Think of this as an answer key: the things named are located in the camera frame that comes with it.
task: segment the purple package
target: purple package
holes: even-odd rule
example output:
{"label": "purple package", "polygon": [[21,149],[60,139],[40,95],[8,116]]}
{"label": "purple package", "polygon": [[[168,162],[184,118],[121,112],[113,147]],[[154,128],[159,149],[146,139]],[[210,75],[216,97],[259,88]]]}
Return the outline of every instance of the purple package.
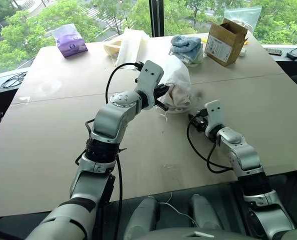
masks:
{"label": "purple package", "polygon": [[84,39],[73,23],[60,26],[53,30],[52,34],[64,58],[88,50]]}

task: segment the white sticker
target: white sticker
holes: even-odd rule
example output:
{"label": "white sticker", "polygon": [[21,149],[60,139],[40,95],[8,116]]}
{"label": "white sticker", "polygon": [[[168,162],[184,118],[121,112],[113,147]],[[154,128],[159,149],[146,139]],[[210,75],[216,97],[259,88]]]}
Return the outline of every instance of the white sticker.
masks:
{"label": "white sticker", "polygon": [[226,63],[229,59],[232,47],[225,42],[218,40],[210,35],[207,40],[205,52],[213,55],[222,62]]}

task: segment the window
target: window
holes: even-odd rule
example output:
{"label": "window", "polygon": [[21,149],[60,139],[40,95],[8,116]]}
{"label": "window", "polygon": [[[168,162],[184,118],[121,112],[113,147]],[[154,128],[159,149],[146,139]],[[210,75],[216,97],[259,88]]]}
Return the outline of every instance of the window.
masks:
{"label": "window", "polygon": [[151,33],[147,0],[0,0],[0,73],[29,67],[40,48],[55,45],[52,30],[71,23],[86,43],[125,27]]}
{"label": "window", "polygon": [[297,0],[164,0],[164,32],[207,33],[225,10],[255,6],[262,9],[253,34],[262,44],[297,45]]}

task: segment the beige tabletop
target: beige tabletop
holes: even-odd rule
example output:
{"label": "beige tabletop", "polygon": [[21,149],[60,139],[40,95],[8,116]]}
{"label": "beige tabletop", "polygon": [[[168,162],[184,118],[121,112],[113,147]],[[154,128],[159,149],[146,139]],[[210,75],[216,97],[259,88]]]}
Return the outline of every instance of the beige tabletop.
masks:
{"label": "beige tabletop", "polygon": [[[193,110],[221,100],[225,124],[245,135],[268,175],[297,170],[297,85],[286,74],[196,83],[193,99]],[[0,216],[49,211],[68,199],[74,160],[88,138],[84,122],[104,102],[96,94],[10,106],[0,124]],[[208,171],[186,139],[187,124],[187,114],[166,122],[155,108],[129,123],[120,153],[125,199],[236,179]],[[210,141],[193,129],[191,135],[206,155]],[[229,165],[217,150],[213,160]]]}
{"label": "beige tabletop", "polygon": [[[208,38],[208,33],[195,35]],[[203,64],[190,68],[191,82],[208,83],[284,73],[251,33],[247,37],[249,44],[244,45],[246,56],[239,57],[227,67],[206,56]],[[150,38],[146,47],[138,53],[138,60],[157,61],[167,56],[171,39],[171,36]],[[114,69],[103,44],[87,43],[88,51],[67,58],[56,46],[41,48],[12,104],[103,94]],[[138,74],[135,70],[117,71],[110,85],[110,93],[129,90]]]}

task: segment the cardboard box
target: cardboard box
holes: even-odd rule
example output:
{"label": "cardboard box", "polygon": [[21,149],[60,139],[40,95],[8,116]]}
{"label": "cardboard box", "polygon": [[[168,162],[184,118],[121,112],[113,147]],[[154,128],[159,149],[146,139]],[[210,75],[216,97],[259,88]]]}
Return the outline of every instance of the cardboard box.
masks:
{"label": "cardboard box", "polygon": [[205,52],[223,66],[232,64],[241,52],[247,33],[248,30],[245,27],[226,18],[221,25],[212,23]]}

